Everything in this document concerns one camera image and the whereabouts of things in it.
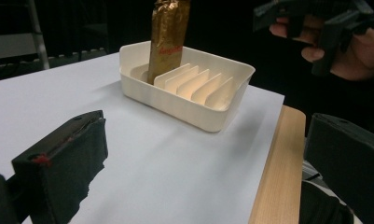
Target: table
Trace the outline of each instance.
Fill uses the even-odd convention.
[[[298,222],[301,112],[249,86],[227,129],[205,133],[122,95],[118,62],[112,54],[0,81],[0,174],[10,178],[10,161],[70,118],[105,108],[109,158],[71,223]]]

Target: gold foil package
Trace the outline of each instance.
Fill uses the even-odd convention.
[[[157,0],[152,13],[148,80],[180,66],[190,0]]]

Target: wooden table edge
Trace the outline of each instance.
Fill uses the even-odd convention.
[[[283,105],[249,224],[298,223],[306,116]]]

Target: brown packet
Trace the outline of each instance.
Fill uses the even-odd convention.
[[[152,13],[148,80],[180,66],[190,0],[157,0]]]

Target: plastic container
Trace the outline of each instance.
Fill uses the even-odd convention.
[[[207,132],[219,132],[228,125],[256,69],[183,47],[181,66],[156,77],[150,85],[146,83],[150,44],[120,48],[123,93]]]

